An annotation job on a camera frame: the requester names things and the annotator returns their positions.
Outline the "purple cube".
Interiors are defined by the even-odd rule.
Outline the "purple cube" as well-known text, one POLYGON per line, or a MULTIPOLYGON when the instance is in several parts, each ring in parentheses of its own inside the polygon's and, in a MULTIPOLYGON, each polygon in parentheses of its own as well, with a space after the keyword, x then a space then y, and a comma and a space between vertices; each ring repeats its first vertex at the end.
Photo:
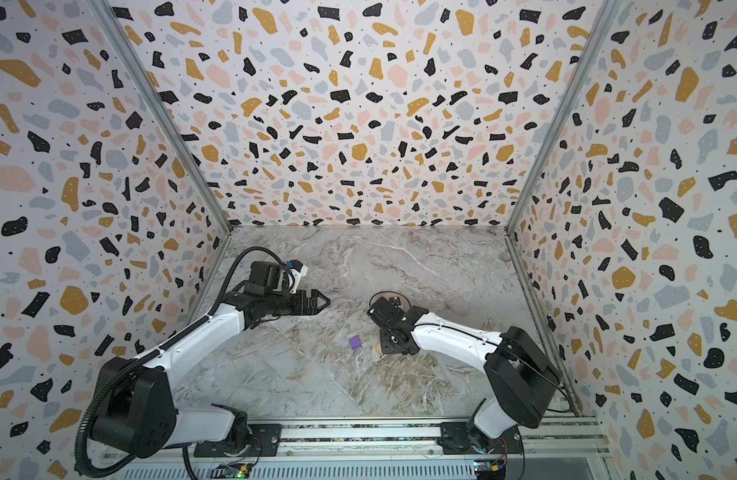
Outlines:
POLYGON ((350 348, 352 348, 352 350, 356 350, 362 347, 362 341, 360 341, 360 337, 358 337, 358 335, 350 338, 350 340, 348 340, 348 343, 350 343, 350 348))

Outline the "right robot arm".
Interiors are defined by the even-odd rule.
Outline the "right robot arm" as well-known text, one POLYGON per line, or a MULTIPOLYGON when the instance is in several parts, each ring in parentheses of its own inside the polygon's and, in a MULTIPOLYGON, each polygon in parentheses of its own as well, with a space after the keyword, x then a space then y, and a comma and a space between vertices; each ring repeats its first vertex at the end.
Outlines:
POLYGON ((500 437, 517 426, 540 426, 562 379, 543 350, 521 328, 478 330, 446 320, 419 306, 404 307, 400 297, 372 297, 368 317, 380 328, 384 354, 432 351, 454 358, 486 376, 494 396, 483 400, 456 431, 442 428, 447 453, 489 454, 500 437))

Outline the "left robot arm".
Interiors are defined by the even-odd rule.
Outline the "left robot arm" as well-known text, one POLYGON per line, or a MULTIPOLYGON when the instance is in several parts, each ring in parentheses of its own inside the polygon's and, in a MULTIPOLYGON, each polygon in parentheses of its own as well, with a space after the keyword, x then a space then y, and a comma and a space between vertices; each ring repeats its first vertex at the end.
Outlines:
POLYGON ((174 392, 204 358, 226 342, 284 316, 316 316, 330 298, 300 289, 308 268, 256 261, 250 276, 218 298, 218 306, 160 345, 130 359, 106 362, 76 436, 76 452, 96 441, 126 456, 148 458, 160 450, 214 444, 228 453, 252 445, 248 415, 220 404, 186 408, 174 392))

